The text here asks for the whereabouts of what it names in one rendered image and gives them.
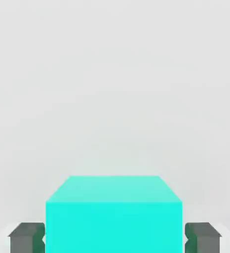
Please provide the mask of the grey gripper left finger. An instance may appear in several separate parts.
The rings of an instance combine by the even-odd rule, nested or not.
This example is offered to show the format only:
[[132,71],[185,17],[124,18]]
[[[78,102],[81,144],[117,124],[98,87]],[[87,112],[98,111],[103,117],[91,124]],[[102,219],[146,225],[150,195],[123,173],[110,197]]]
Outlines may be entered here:
[[45,225],[21,222],[0,231],[0,253],[45,253]]

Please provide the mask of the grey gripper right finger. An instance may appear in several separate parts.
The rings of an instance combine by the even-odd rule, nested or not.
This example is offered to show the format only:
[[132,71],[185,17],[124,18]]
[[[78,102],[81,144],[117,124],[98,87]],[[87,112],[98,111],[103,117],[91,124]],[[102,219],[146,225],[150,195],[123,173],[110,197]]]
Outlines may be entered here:
[[185,224],[185,253],[230,253],[230,230],[221,223]]

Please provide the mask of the small cyan cube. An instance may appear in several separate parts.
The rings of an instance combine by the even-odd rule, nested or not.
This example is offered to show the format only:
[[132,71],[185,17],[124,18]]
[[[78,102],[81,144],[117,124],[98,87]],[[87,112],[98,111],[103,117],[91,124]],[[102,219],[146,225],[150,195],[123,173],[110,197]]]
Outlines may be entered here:
[[46,253],[183,251],[183,204],[158,176],[71,176],[45,217]]

